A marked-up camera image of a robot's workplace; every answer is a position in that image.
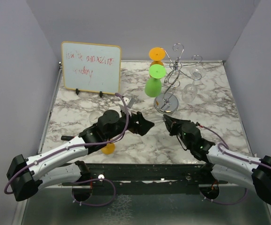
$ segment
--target table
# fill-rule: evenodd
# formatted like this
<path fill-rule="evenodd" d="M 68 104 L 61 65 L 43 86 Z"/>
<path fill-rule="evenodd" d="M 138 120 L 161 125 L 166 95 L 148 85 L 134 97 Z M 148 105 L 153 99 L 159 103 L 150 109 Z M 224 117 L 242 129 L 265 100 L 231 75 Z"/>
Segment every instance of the table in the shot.
<path fill-rule="evenodd" d="M 115 152 L 104 155 L 101 151 L 81 157 L 86 163 L 128 163 L 128 164 L 200 164 L 189 151 L 184 151 L 176 137 L 170 137 L 154 106 L 154 98 L 145 92 L 145 83 L 149 79 L 149 61 L 123 61 L 121 64 L 121 90 L 125 96 L 135 98 L 133 111 L 141 111 L 144 117 L 155 122 L 155 126 L 145 135 L 134 135 L 126 132 L 124 138 L 116 143 Z M 230 146 L 230 150 L 250 155 L 239 115 L 228 84 L 222 62 L 201 63 L 206 75 L 195 82 L 198 95 L 192 103 L 181 100 L 182 89 L 192 82 L 183 76 L 181 86 L 175 95 L 179 99 L 179 108 L 173 116 L 184 120 L 198 121 L 200 124 L 212 128 L 219 133 Z M 192 66 L 183 67 L 189 74 Z M 47 128 L 42 152 L 60 146 L 64 143 L 62 135 L 77 135 L 91 126 L 89 115 L 96 111 L 101 115 L 108 109 L 119 112 L 119 98 L 113 95 L 99 97 L 98 93 L 80 92 L 65 89 L 63 80 L 59 85 L 51 119 Z M 202 136 L 212 142 L 219 139 L 207 130 L 201 130 Z"/>

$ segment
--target black wire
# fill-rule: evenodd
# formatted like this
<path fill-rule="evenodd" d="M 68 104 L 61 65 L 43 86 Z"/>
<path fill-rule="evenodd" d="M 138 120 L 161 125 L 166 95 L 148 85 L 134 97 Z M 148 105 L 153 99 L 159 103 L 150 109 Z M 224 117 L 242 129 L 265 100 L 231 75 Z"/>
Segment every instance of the black wire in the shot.
<path fill-rule="evenodd" d="M 182 143 L 181 143 L 181 141 L 180 141 L 180 139 L 179 139 L 178 135 L 177 135 L 177 140 L 178 140 L 178 141 L 179 141 L 179 143 L 181 144 L 181 147 L 183 148 L 183 150 L 184 150 L 184 151 L 186 151 L 187 149 L 185 149 L 185 148 L 183 147 L 183 145 L 182 145 Z"/>

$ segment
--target round metal base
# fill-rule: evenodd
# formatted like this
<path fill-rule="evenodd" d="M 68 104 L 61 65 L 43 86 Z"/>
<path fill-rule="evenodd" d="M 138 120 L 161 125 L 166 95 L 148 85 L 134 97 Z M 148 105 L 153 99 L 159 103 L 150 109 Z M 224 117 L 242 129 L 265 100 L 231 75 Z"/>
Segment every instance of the round metal base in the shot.
<path fill-rule="evenodd" d="M 178 109 L 179 101 L 177 97 L 171 93 L 165 95 L 161 93 L 154 100 L 155 109 L 163 114 L 172 114 Z"/>

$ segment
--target whiteboard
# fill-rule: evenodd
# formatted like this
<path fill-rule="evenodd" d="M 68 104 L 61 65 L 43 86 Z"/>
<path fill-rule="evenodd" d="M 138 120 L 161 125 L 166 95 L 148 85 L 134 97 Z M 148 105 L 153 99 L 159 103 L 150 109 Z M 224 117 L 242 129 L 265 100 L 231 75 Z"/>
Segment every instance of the whiteboard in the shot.
<path fill-rule="evenodd" d="M 119 46 L 64 41 L 61 53 L 65 88 L 105 94 L 119 92 Z"/>

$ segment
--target handwritten text you're amazing today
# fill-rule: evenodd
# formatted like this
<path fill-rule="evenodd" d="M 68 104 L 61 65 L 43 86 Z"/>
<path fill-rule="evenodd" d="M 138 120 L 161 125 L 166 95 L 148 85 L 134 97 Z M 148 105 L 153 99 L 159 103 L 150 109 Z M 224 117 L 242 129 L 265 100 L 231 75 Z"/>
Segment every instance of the handwritten text you're amazing today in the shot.
<path fill-rule="evenodd" d="M 113 64 L 113 58 L 106 58 L 104 56 L 86 56 L 85 58 L 79 51 L 72 51 L 66 53 L 66 59 L 67 60 L 80 60 L 82 62 L 90 62 L 90 63 L 99 63 L 99 64 L 105 64 L 111 66 Z M 80 68 L 74 68 L 73 72 L 75 74 L 85 74 L 89 75 L 90 78 L 92 78 L 93 70 L 87 68 L 87 66 L 83 66 Z"/>

